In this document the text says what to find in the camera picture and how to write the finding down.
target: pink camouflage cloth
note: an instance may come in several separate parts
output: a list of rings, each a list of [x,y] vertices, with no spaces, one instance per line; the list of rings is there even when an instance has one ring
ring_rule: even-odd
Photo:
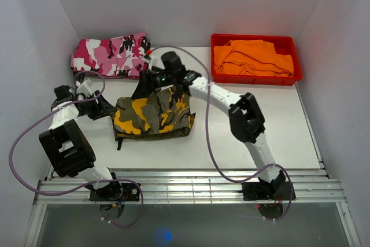
[[[74,74],[94,71],[107,78],[139,78],[146,68],[142,60],[150,49],[146,33],[112,39],[83,39],[71,57]]]

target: orange cloth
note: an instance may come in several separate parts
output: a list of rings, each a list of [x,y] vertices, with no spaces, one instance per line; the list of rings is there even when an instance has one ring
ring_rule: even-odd
[[[227,75],[293,76],[290,55],[276,54],[273,43],[231,40],[214,47],[214,69]]]

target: white wall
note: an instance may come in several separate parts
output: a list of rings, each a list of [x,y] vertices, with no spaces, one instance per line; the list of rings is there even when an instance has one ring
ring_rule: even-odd
[[[80,38],[147,31],[155,45],[210,45],[215,32],[297,38],[318,0],[60,0]]]
[[[34,193],[12,176],[8,152],[16,136],[50,110],[53,88],[71,82],[68,56],[77,35],[59,0],[0,0],[0,7],[0,245],[21,246]],[[38,141],[48,124],[16,149],[16,168],[33,186],[49,166]]]
[[[298,40],[303,100],[328,172],[370,246],[370,0],[320,0]]]

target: green and yellow camouflage shorts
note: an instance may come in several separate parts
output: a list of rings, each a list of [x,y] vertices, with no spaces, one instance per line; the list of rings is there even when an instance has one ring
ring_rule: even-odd
[[[189,98],[176,86],[147,98],[119,98],[117,111],[112,115],[116,139],[120,142],[123,138],[159,140],[187,136],[195,120]]]

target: white tabletop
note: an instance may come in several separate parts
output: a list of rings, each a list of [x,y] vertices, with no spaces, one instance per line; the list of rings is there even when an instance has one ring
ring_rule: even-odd
[[[209,47],[185,47],[210,68]],[[172,49],[159,49],[160,56]],[[191,57],[177,51],[187,69],[206,73]],[[96,78],[93,90],[102,82]],[[103,96],[115,105],[119,97],[131,96],[137,85],[134,80],[107,80]],[[310,136],[295,86],[262,86],[250,84],[219,84],[240,94],[255,95],[265,116],[268,145],[277,163],[289,169],[318,169],[315,148]],[[205,102],[190,98],[190,109],[196,112],[195,124],[189,136],[160,141],[123,141],[117,150],[112,121],[109,117],[91,121],[87,116],[78,124],[94,149],[95,165],[119,169],[214,169],[205,139]],[[245,145],[230,131],[228,117],[215,107],[210,109],[210,140],[214,156],[224,169],[256,168]]]

